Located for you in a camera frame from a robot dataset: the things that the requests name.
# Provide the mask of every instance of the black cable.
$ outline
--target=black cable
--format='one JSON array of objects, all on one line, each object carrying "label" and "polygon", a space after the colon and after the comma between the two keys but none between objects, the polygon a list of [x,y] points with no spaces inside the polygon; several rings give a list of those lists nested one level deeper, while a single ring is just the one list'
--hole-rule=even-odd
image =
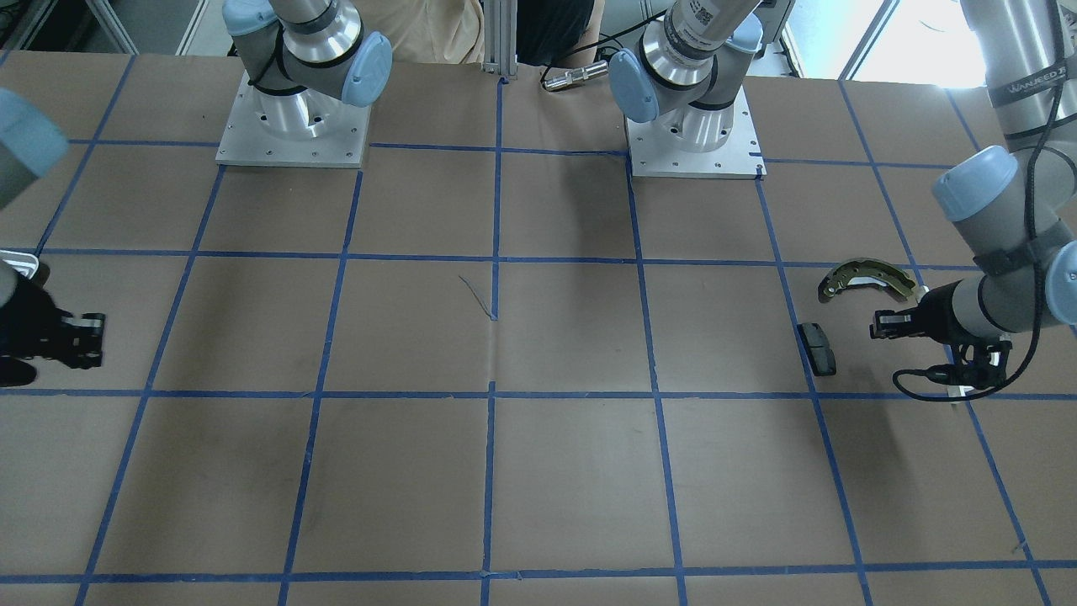
[{"label": "black cable", "polygon": [[[1062,61],[1065,58],[1065,45],[1062,38],[1062,17],[1059,15],[1059,9],[1055,0],[1047,0],[1048,14],[1051,17],[1051,29],[1054,31],[1054,56],[1058,61]],[[1027,174],[1025,175],[1025,189],[1024,189],[1024,229],[1025,237],[1029,241],[1036,239],[1036,160],[1039,159],[1039,154],[1047,146],[1047,140],[1051,136],[1051,130],[1054,128],[1054,121],[1059,114],[1059,107],[1062,104],[1062,95],[1065,89],[1066,81],[1062,81],[1057,86],[1054,86],[1054,97],[1051,101],[1051,110],[1047,116],[1047,124],[1044,126],[1044,131],[1040,132],[1039,139],[1036,141],[1036,146],[1033,147],[1032,154],[1029,156],[1029,168]],[[1033,270],[1033,321],[1032,321],[1032,341],[1029,343],[1029,351],[1024,355],[1024,360],[1021,361],[1020,366],[1013,371],[1013,375],[1009,377],[1006,381],[987,390],[980,392],[979,394],[971,394],[963,397],[934,397],[934,396],[922,396],[920,394],[914,394],[907,390],[900,383],[901,377],[927,377],[927,371],[922,370],[899,370],[894,374],[892,381],[894,387],[905,394],[906,396],[925,401],[925,403],[963,403],[968,400],[979,400],[980,398],[987,398],[988,396],[993,396],[1003,390],[1009,387],[1018,379],[1024,375],[1027,370],[1029,365],[1032,364],[1033,357],[1036,355],[1036,349],[1039,347],[1039,334],[1044,327],[1044,308],[1046,307],[1046,300],[1044,297],[1044,286],[1047,281],[1047,274],[1044,269],[1044,265],[1038,256],[1033,256],[1032,262]]]},{"label": "black cable", "polygon": [[[610,42],[611,40],[615,40],[615,41],[617,41],[618,44],[620,44],[620,41],[617,40],[618,38],[620,38],[621,36],[625,36],[626,33],[632,33],[637,29],[640,29],[641,27],[643,27],[643,26],[647,25],[648,23],[651,23],[651,22],[657,19],[658,17],[662,16],[665,13],[666,13],[665,11],[662,11],[660,13],[656,13],[656,14],[651,15],[649,17],[643,19],[642,22],[633,25],[632,27],[630,27],[630,28],[628,28],[628,29],[626,29],[624,31],[618,31],[617,33],[614,33],[613,36],[606,36],[605,38],[600,38],[598,42],[593,42],[593,43],[588,44],[586,46],[581,46],[578,48],[575,48],[572,52],[570,52],[569,54],[561,55],[560,57],[554,59],[553,61],[550,61],[550,64],[561,62],[564,59],[571,57],[572,55],[575,55],[576,53],[581,53],[583,51],[587,51],[588,48],[593,48],[593,47],[599,46],[601,44],[605,44],[606,42]],[[543,81],[546,80],[546,76],[549,75],[549,70],[551,70],[551,69],[554,69],[553,65],[546,66],[545,71],[542,72],[542,77],[538,79],[538,84],[540,85],[542,85]]]}]

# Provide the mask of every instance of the person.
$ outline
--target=person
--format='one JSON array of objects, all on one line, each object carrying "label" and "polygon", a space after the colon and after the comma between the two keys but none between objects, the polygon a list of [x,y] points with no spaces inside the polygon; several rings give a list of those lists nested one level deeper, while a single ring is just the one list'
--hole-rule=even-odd
[{"label": "person", "polygon": [[[395,60],[479,62],[485,54],[479,0],[352,0],[364,24],[386,34]],[[545,66],[581,67],[593,52],[571,54],[597,42],[605,0],[518,0],[517,58]]]}]

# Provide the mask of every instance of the beige shirt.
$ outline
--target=beige shirt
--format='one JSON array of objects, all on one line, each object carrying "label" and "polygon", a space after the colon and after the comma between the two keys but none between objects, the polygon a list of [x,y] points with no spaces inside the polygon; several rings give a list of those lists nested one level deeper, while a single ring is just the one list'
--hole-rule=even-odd
[{"label": "beige shirt", "polygon": [[367,31],[393,43],[393,60],[466,64],[482,60],[478,0],[352,0]]}]

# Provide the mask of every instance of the light blue joint cap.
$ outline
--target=light blue joint cap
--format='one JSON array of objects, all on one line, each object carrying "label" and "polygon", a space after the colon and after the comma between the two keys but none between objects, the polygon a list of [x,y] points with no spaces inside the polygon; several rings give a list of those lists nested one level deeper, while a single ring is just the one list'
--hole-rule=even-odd
[{"label": "light blue joint cap", "polygon": [[0,144],[39,179],[67,154],[67,137],[23,97],[0,88]]},{"label": "light blue joint cap", "polygon": [[750,13],[747,18],[733,30],[726,45],[741,53],[752,55],[758,53],[759,46],[763,45],[763,22],[755,16],[755,13]]},{"label": "light blue joint cap", "polygon": [[340,100],[365,108],[378,100],[393,69],[393,45],[379,31],[372,31],[359,45],[340,90]]},{"label": "light blue joint cap", "polygon": [[1063,324],[1077,325],[1077,241],[1065,244],[1047,270],[1047,308]]},{"label": "light blue joint cap", "polygon": [[224,27],[228,36],[247,36],[277,23],[269,0],[225,0]]},{"label": "light blue joint cap", "polygon": [[610,87],[625,116],[641,124],[658,117],[658,95],[640,59],[621,48],[610,59]]},{"label": "light blue joint cap", "polygon": [[964,221],[1003,193],[1017,174],[1018,161],[998,145],[991,145],[954,166],[935,181],[932,193],[948,221]]}]

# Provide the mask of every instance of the metal mounting plate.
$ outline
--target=metal mounting plate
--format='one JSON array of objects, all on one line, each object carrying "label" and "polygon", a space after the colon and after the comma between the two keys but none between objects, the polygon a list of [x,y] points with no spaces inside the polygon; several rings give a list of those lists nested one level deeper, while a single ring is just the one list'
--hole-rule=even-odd
[{"label": "metal mounting plate", "polygon": [[657,121],[639,124],[626,119],[632,174],[688,179],[755,179],[756,174],[766,174],[767,166],[743,88],[737,93],[733,105],[737,113],[729,140],[705,153],[679,149],[673,135]]},{"label": "metal mounting plate", "polygon": [[263,127],[254,99],[254,87],[243,72],[228,123],[216,150],[216,163],[233,166],[306,166],[312,168],[362,168],[370,108],[356,108],[336,99],[326,135],[309,140],[290,140]]}]

